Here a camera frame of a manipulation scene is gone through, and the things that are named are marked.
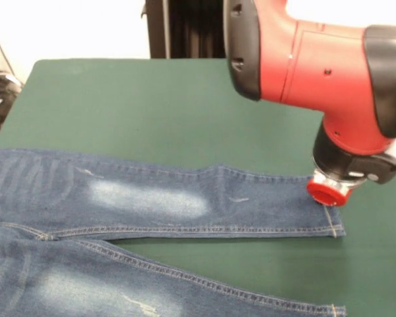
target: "blue jeans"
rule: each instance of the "blue jeans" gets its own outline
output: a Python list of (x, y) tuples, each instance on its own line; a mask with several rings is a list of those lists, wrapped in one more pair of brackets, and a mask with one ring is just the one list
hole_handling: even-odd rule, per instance
[(307, 177), (0, 150), (0, 317), (346, 316), (231, 287), (109, 243), (345, 235)]

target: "black cable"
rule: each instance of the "black cable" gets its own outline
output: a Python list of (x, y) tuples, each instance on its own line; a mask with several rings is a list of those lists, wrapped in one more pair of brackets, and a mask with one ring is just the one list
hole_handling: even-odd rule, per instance
[(9, 60), (7, 59), (7, 56), (6, 56), (6, 54), (5, 54), (5, 51), (3, 51), (3, 48), (1, 47), (1, 44), (0, 44), (0, 52), (1, 52), (1, 55), (3, 56), (3, 58), (5, 59), (5, 61), (6, 61), (6, 63), (7, 63), (7, 66), (9, 67), (9, 69), (10, 69), (12, 75), (14, 76), (14, 75), (15, 75), (15, 72), (13, 71), (12, 65), (9, 63)]

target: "green table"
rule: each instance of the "green table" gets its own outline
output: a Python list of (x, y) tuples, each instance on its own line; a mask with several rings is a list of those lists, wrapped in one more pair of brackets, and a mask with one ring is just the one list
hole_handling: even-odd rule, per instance
[[(40, 61), (5, 122), (0, 148), (309, 174), (320, 119), (317, 112), (242, 98), (224, 60)], [(396, 179), (365, 184), (342, 214), (342, 239), (118, 244), (251, 291), (346, 305), (349, 316), (396, 317)]]

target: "distressed denim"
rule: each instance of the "distressed denim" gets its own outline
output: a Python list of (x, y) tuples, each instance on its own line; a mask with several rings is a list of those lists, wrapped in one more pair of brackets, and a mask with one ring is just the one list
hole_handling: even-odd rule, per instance
[(138, 237), (345, 235), (308, 177), (0, 150), (0, 317), (346, 316), (251, 293), (109, 243)]

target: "jeans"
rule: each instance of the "jeans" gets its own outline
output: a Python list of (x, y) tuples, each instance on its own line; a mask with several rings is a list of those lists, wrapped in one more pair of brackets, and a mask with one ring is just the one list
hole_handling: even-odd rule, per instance
[(306, 176), (0, 150), (0, 317), (346, 316), (231, 287), (109, 240), (345, 235)]

